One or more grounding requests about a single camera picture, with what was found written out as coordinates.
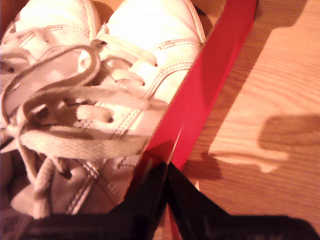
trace white sneaker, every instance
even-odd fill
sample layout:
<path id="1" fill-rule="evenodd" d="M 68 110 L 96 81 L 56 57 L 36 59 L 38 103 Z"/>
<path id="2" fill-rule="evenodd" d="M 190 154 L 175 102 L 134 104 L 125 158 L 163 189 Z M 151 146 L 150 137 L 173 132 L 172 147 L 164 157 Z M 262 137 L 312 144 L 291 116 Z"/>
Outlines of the white sneaker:
<path id="1" fill-rule="evenodd" d="M 13 208 L 41 218 L 107 213 L 118 205 L 204 41 L 189 0 L 124 1 L 92 41 L 93 49 L 78 47 L 84 49 L 81 74 L 36 92 L 14 118 L 2 109 L 2 133 L 15 138 L 3 151 L 18 148 L 30 181 L 15 178 Z M 13 82 L 46 64 L 37 63 Z M 2 93 L 3 106 L 7 99 Z"/>
<path id="2" fill-rule="evenodd" d="M 89 0 L 30 0 L 10 24 L 1 41 L 1 91 L 14 75 L 54 55 L 63 47 L 89 45 L 100 28 L 98 12 Z M 69 77 L 77 70 L 78 57 L 79 53 L 74 51 L 64 59 L 48 64 L 50 75 L 44 76 L 38 72 L 32 76 L 32 81 L 22 82 L 10 96 L 10 102 L 19 99 L 21 103 L 52 79 Z"/>

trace white leather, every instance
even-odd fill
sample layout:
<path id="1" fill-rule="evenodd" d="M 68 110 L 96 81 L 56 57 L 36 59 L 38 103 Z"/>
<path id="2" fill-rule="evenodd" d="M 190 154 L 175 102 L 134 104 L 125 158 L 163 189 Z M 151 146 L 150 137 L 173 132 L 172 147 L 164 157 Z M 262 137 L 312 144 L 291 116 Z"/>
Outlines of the white leather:
<path id="1" fill-rule="evenodd" d="M 6 31 L 5 36 L 32 28 L 42 28 L 48 42 L 45 42 L 34 32 L 28 32 L 17 39 L 10 40 L 10 44 L 13 43 L 13 46 L 29 51 L 39 61 L 52 56 L 68 45 L 89 45 L 100 27 L 101 22 L 98 12 L 89 0 L 29 0 L 15 18 L 14 24 Z M 1 47 L 5 44 L 7 42 L 2 41 Z M 79 52 L 69 52 L 25 76 L 23 82 L 9 95 L 7 104 L 10 107 L 8 109 L 13 110 L 41 87 L 75 73 L 78 68 L 79 54 Z M 6 63 L 8 66 L 12 66 L 15 71 L 14 73 L 9 72 L 5 68 L 5 64 L 1 64 L 1 90 L 16 73 L 29 67 L 28 63 L 20 58 L 6 60 Z M 75 177 L 66 182 L 66 179 L 57 173 L 53 183 L 54 194 L 52 200 L 55 203 L 53 205 L 54 210 L 57 210 L 58 213 L 67 211 L 69 207 L 68 193 L 71 195 L 70 198 L 75 197 L 72 189 L 79 191 L 78 188 L 85 181 L 83 177 L 87 176 L 82 166 L 73 161 L 70 164 Z M 15 174 L 14 172 L 11 156 L 1 154 L 1 192 L 7 188 Z M 29 184 L 24 175 L 14 176 L 9 194 L 12 198 L 11 205 L 16 210 L 32 215 L 33 186 Z"/>
<path id="2" fill-rule="evenodd" d="M 112 15 L 107 24 L 110 35 L 122 38 L 157 58 L 157 66 L 137 61 L 130 71 L 140 75 L 145 85 L 142 90 L 148 99 L 169 104 L 191 68 L 202 47 L 202 28 L 197 26 L 194 9 L 188 0 L 127 0 Z M 112 123 L 88 121 L 82 127 L 97 131 L 98 139 L 107 133 L 110 139 L 122 135 L 151 136 L 165 109 L 136 111 L 127 107 L 97 103 L 113 112 Z M 72 178 L 54 175 L 51 201 L 53 213 L 107 213 L 119 204 L 129 186 L 139 155 L 104 159 L 92 164 L 66 160 Z M 32 208 L 30 186 L 15 192 L 12 205 L 20 212 Z M 23 198 L 28 198 L 21 205 Z"/>
<path id="3" fill-rule="evenodd" d="M 10 40 L 10 44 L 29 51 L 31 56 L 38 61 L 51 56 L 63 46 L 88 45 L 100 27 L 98 12 L 89 0 L 30 0 L 17 15 L 14 24 L 8 28 L 4 36 L 8 37 L 16 32 L 32 28 L 41 28 L 45 32 L 48 42 L 45 42 L 34 32 Z M 71 57 L 68 62 L 77 62 L 78 56 L 77 54 Z M 7 60 L 7 63 L 8 66 L 13 67 L 14 73 L 1 66 L 1 89 L 14 74 L 28 67 L 28 64 L 19 58 Z M 56 71 L 64 69 L 61 71 L 64 78 L 77 70 L 77 68 L 68 66 L 66 61 L 60 63 L 59 66 L 54 65 L 52 68 L 55 68 Z M 40 74 L 36 75 L 33 81 L 40 81 L 41 78 Z"/>
<path id="4" fill-rule="evenodd" d="M 111 35 L 146 50 L 166 41 L 200 41 L 196 22 L 183 0 L 126 0 L 107 27 Z"/>
<path id="5" fill-rule="evenodd" d="M 143 78 L 145 85 L 141 89 L 149 99 L 169 104 L 201 50 L 204 33 L 186 2 L 126 0 L 106 25 L 110 35 L 149 50 L 156 57 L 157 66 L 137 61 L 130 68 Z M 114 121 L 92 121 L 88 127 L 108 133 L 111 138 L 151 137 L 165 113 L 165 109 L 140 112 L 119 105 L 97 105 L 111 109 Z M 91 190 L 80 212 L 89 213 L 94 206 L 95 213 L 107 213 L 114 207 L 109 202 L 111 198 L 122 200 L 139 157 L 109 159 L 99 171 L 99 187 Z"/>

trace stitching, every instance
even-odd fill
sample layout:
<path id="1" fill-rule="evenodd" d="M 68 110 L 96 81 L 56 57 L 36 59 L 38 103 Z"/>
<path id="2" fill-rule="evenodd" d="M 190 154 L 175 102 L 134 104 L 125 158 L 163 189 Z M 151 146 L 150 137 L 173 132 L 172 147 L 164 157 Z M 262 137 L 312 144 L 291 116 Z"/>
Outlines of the stitching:
<path id="1" fill-rule="evenodd" d="M 46 26 L 42 28 L 47 33 L 48 32 L 56 32 L 56 31 L 72 31 L 72 32 L 78 32 L 89 36 L 89 30 L 84 30 L 76 26 L 70 26 L 70 25 L 53 25 L 53 26 Z M 22 39 L 22 41 L 18 44 L 19 47 L 24 47 L 32 38 L 34 38 L 36 35 L 31 32 L 29 35 L 27 35 L 25 38 Z"/>
<path id="2" fill-rule="evenodd" d="M 73 209 L 78 205 L 78 202 L 80 201 L 81 196 L 85 192 L 85 189 L 88 188 L 88 186 L 90 184 L 90 181 L 92 179 L 93 179 L 92 177 L 90 177 L 88 175 L 86 176 L 86 179 L 84 180 L 84 183 L 83 183 L 82 187 L 79 189 L 78 193 L 74 196 L 71 204 L 68 207 L 68 212 L 69 213 L 71 213 L 73 211 Z"/>
<path id="3" fill-rule="evenodd" d="M 157 52 L 157 50 L 159 51 L 159 50 L 162 50 L 162 49 L 168 49 L 168 48 L 172 48 L 172 47 L 175 47 L 175 46 L 183 46 L 183 45 L 196 45 L 196 46 L 199 46 L 199 47 L 201 46 L 201 44 L 199 44 L 198 42 L 192 41 L 192 40 L 189 40 L 189 41 L 186 42 L 185 39 L 179 39 L 179 40 L 174 40 L 174 41 L 165 42 L 165 43 L 163 43 L 163 44 L 160 44 L 158 47 L 154 48 L 154 51 Z M 165 75 L 167 75 L 168 73 L 170 74 L 171 71 L 172 71 L 172 73 L 173 73 L 173 72 L 175 72 L 175 71 L 183 70 L 183 67 L 188 67 L 188 68 L 190 68 L 189 64 L 192 65 L 192 62 L 177 63 L 177 64 L 174 64 L 174 65 L 171 65 L 171 66 L 165 68 L 162 72 L 160 72 L 160 73 L 158 74 L 158 76 L 156 77 L 156 79 L 153 81 L 153 83 L 151 84 L 151 86 L 150 86 L 149 89 L 147 90 L 147 92 L 146 92 L 146 94 L 145 94 L 145 97 L 150 96 L 150 95 L 153 93 L 154 89 L 155 89 L 155 88 L 157 87 L 157 85 L 158 85 L 159 80 L 162 79 L 162 76 L 165 76 Z M 142 65 L 143 65 L 143 62 L 142 62 L 142 61 L 141 61 L 141 62 L 138 62 L 135 66 L 132 67 L 131 70 L 132 70 L 133 72 L 135 72 L 135 71 L 137 71 Z M 175 69 L 177 66 L 181 66 L 182 69 Z M 132 111 L 125 117 L 125 119 L 122 121 L 122 123 L 120 124 L 120 126 L 114 131 L 114 133 L 113 133 L 113 135 L 110 137 L 110 139 L 112 139 L 114 136 L 116 136 L 117 133 L 121 134 L 121 132 L 125 131 L 125 130 L 128 128 L 128 126 L 131 124 L 131 122 L 133 121 L 133 119 L 135 119 L 140 112 L 141 112 L 141 110 L 139 110 L 139 109 L 134 109 L 134 110 L 132 110 Z M 85 123 L 87 124 L 86 127 L 88 128 L 88 127 L 92 124 L 92 121 L 86 121 Z M 123 160 L 121 160 L 121 162 L 118 164 L 117 167 L 118 167 L 118 168 L 120 168 L 120 167 L 133 167 L 133 168 L 135 168 L 135 167 L 136 167 L 135 165 L 132 165 L 132 164 L 125 164 L 125 163 L 124 163 L 125 160 L 126 160 L 126 158 L 124 158 Z M 71 205 L 69 206 L 69 209 L 72 207 L 72 205 L 75 207 L 75 206 L 78 204 L 78 202 L 79 202 L 79 200 L 80 200 L 79 195 L 83 194 L 84 191 L 85 191 L 84 189 L 88 187 L 89 182 L 90 182 L 89 179 L 92 179 L 92 177 L 93 177 L 93 172 L 92 172 L 91 170 L 97 171 L 97 169 L 92 169 L 92 168 L 91 168 L 90 166 L 88 166 L 87 164 L 85 164 L 85 166 L 83 165 L 82 167 L 84 167 L 84 169 L 86 169 L 86 170 L 91 174 L 91 177 L 90 177 L 90 175 L 87 175 L 87 180 L 88 180 L 87 182 L 88 182 L 88 183 L 87 183 L 87 184 L 85 184 L 85 183 L 83 184 L 83 186 L 82 186 L 82 188 L 79 190 L 78 194 L 74 197 Z M 103 176 L 100 175 L 100 174 L 99 174 L 98 176 L 99 176 L 100 178 L 102 178 L 102 179 L 108 184 L 109 188 L 113 191 L 113 193 L 114 193 L 115 195 L 118 195 L 118 196 L 119 196 L 119 192 L 114 188 L 114 186 L 113 186 L 111 183 L 109 183 L 109 182 L 105 179 L 105 177 L 103 177 Z"/>
<path id="4" fill-rule="evenodd" d="M 174 64 L 174 65 L 171 65 L 169 67 L 167 67 L 166 69 L 164 69 L 161 73 L 158 74 L 158 76 L 155 78 L 155 80 L 153 81 L 153 83 L 151 84 L 151 86 L 149 87 L 149 89 L 147 90 L 147 93 L 145 94 L 144 97 L 148 98 L 150 97 L 154 91 L 155 91 L 155 88 L 158 87 L 159 85 L 159 80 L 163 81 L 164 79 L 163 76 L 166 76 L 168 74 L 171 74 L 176 71 L 182 71 L 184 69 L 180 69 L 178 66 L 181 66 L 181 67 L 190 67 L 189 65 L 191 65 L 192 62 L 189 62 L 189 61 L 185 61 L 185 62 L 181 62 L 181 63 L 177 63 L 177 64 Z"/>
<path id="5" fill-rule="evenodd" d="M 120 167 L 133 167 L 135 168 L 136 165 L 133 165 L 133 164 L 125 164 L 124 161 L 127 160 L 126 157 L 124 157 L 121 162 L 118 164 L 117 168 L 119 169 Z"/>
<path id="6" fill-rule="evenodd" d="M 166 76 L 167 74 L 176 72 L 176 71 L 181 71 L 184 70 L 184 67 L 188 67 L 188 69 L 190 68 L 189 65 L 192 65 L 192 62 L 182 62 L 182 63 L 177 63 L 174 65 L 171 65 L 167 68 L 165 68 L 161 73 L 158 74 L 158 76 L 155 78 L 155 80 L 153 81 L 152 85 L 149 87 L 149 89 L 147 90 L 147 93 L 143 96 L 144 98 L 149 98 L 153 93 L 154 90 L 159 86 L 159 81 L 163 80 L 163 76 Z M 122 135 L 126 129 L 128 128 L 128 126 L 131 124 L 132 120 L 135 119 L 137 117 L 137 115 L 141 112 L 141 110 L 132 110 L 127 117 L 122 121 L 122 123 L 119 125 L 119 127 L 114 131 L 114 134 L 111 136 L 115 136 L 115 135 Z"/>

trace black object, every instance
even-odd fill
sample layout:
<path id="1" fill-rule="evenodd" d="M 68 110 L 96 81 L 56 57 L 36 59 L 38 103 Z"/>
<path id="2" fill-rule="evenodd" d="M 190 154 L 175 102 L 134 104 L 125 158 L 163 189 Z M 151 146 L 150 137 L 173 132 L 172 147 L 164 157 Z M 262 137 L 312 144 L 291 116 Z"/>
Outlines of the black object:
<path id="1" fill-rule="evenodd" d="M 167 203 L 184 240 L 320 240 L 301 219 L 229 215 L 164 162 L 110 213 L 34 220 L 21 240 L 151 240 Z"/>

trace eyelet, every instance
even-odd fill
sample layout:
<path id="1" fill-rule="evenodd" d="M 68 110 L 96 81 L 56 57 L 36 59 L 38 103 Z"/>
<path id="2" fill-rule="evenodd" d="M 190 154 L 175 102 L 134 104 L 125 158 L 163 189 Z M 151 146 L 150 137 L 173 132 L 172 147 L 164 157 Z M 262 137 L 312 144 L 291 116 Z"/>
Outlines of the eyelet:
<path id="1" fill-rule="evenodd" d="M 60 173 L 61 176 L 63 176 L 64 178 L 66 178 L 68 180 L 70 180 L 72 178 L 72 173 L 69 170 L 66 171 L 66 172 L 60 172 L 59 171 L 59 173 Z"/>
<path id="2" fill-rule="evenodd" d="M 13 74 L 13 73 L 15 72 L 15 69 L 14 69 L 13 67 L 10 67 L 10 68 L 8 69 L 8 72 L 11 73 L 11 74 Z"/>

